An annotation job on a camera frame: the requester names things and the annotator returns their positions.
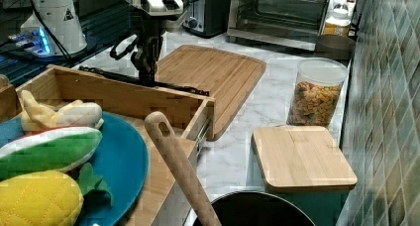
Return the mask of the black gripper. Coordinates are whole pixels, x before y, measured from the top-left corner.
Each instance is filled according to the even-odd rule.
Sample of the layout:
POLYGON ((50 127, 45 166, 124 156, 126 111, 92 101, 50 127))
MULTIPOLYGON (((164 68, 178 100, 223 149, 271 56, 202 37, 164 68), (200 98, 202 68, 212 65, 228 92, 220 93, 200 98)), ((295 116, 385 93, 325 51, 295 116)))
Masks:
POLYGON ((157 61, 163 41, 163 20, 145 12, 130 14, 131 30, 136 35, 137 51, 132 53, 131 62, 139 72, 141 80, 155 81, 157 61))

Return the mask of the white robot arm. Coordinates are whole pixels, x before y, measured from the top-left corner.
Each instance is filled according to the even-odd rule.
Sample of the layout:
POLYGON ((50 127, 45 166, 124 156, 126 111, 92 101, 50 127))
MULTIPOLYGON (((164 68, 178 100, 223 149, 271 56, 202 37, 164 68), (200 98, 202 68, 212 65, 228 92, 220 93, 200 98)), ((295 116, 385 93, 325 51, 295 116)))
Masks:
MULTIPOLYGON (((33 15, 22 25, 24 31, 39 34, 41 46, 34 51, 38 57, 69 57, 87 47, 73 0, 30 0, 33 15)), ((156 84, 157 62, 163 42, 165 24, 184 12, 182 0, 125 0, 130 6, 130 35, 135 40, 123 52, 112 51, 119 59, 131 54, 131 62, 139 72, 137 82, 156 84)))

